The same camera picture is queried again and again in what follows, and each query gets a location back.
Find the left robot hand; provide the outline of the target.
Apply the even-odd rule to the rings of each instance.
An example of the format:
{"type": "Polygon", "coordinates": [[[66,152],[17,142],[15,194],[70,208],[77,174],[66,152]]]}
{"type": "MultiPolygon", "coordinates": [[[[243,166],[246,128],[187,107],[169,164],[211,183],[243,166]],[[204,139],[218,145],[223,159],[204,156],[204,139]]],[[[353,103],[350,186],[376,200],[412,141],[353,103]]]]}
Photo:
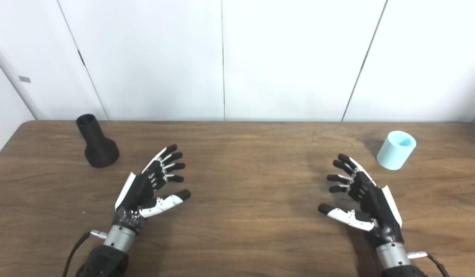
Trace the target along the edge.
{"type": "Polygon", "coordinates": [[[176,163],[183,157],[177,149],[177,144],[171,144],[156,154],[140,174],[130,172],[115,202],[113,225],[139,235],[150,217],[172,209],[191,197],[188,189],[155,197],[155,193],[165,185],[184,181],[182,176],[172,173],[186,167],[185,163],[176,163]]]}

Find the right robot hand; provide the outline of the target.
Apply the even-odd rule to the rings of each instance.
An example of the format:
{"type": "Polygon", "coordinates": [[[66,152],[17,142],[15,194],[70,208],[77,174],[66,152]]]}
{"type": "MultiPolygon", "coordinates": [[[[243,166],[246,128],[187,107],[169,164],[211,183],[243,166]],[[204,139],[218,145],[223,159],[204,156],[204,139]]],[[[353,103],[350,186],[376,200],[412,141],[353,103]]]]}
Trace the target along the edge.
{"type": "Polygon", "coordinates": [[[327,175],[328,181],[338,183],[331,186],[329,192],[347,194],[359,204],[360,208],[359,210],[344,210],[321,203],[318,212],[364,231],[373,249],[384,244],[404,244],[401,216],[388,187],[378,187],[359,163],[343,153],[338,154],[333,165],[342,169],[346,176],[327,175]]]}

